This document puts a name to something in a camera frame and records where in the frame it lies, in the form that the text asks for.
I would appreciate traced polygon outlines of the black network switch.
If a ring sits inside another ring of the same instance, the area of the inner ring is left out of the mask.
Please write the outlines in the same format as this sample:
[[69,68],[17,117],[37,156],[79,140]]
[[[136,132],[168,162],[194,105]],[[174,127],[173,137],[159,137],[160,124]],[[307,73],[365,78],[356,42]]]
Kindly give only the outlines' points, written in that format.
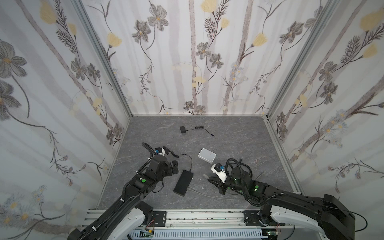
[[179,196],[184,197],[187,193],[188,187],[193,179],[194,174],[190,171],[183,170],[173,192]]

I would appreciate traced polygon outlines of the aluminium mounting rail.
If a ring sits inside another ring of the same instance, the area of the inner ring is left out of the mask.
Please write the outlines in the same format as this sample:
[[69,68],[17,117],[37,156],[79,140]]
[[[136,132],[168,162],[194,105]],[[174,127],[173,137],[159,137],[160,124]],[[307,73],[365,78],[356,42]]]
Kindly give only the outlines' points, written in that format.
[[258,209],[155,210],[146,223],[155,228],[306,228],[322,232],[316,220],[294,211],[273,206],[271,216],[262,220]]

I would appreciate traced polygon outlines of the white network switch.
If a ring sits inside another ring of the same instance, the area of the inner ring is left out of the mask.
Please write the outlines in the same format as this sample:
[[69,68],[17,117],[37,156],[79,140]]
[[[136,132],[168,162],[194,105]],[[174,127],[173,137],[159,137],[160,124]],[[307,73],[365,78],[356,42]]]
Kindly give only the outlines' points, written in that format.
[[210,150],[207,150],[205,148],[202,148],[198,154],[198,158],[212,164],[216,158],[217,154],[213,153]]

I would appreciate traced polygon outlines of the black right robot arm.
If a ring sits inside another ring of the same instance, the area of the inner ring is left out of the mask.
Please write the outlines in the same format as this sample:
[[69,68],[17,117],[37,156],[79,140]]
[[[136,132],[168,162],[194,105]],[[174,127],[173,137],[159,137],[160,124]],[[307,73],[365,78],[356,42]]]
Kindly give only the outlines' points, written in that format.
[[332,195],[308,197],[253,180],[249,166],[235,159],[228,159],[225,165],[214,164],[211,171],[215,176],[208,181],[220,194],[234,191],[260,209],[257,221],[263,227],[271,222],[287,224],[292,220],[294,225],[311,228],[329,240],[355,239],[357,213],[348,210]]

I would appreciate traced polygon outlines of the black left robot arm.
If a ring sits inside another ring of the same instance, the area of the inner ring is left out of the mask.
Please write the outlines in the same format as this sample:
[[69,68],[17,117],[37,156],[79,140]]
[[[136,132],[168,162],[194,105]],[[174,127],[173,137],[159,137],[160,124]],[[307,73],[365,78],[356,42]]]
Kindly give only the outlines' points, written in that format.
[[150,152],[150,157],[124,185],[120,197],[83,230],[74,229],[69,240],[122,240],[135,228],[151,223],[153,208],[143,200],[165,177],[179,172],[179,163],[168,161],[166,155],[174,153],[167,147],[153,149],[147,143],[142,146]]

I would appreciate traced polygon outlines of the black power adapter with cable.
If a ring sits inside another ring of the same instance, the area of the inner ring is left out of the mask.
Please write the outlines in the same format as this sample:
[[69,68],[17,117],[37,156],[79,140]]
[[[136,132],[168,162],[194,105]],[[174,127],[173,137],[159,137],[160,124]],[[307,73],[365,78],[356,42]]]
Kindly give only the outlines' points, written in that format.
[[192,159],[191,156],[189,156],[189,155],[187,155],[187,154],[180,154],[180,155],[175,154],[173,151],[171,151],[169,148],[167,148],[167,147],[165,147],[165,146],[163,147],[163,149],[164,149],[165,154],[167,154],[167,155],[171,154],[171,155],[172,155],[173,157],[175,157],[175,158],[180,158],[180,156],[188,157],[188,158],[191,160],[191,164],[190,164],[189,172],[192,171],[192,168],[193,168],[193,159]]

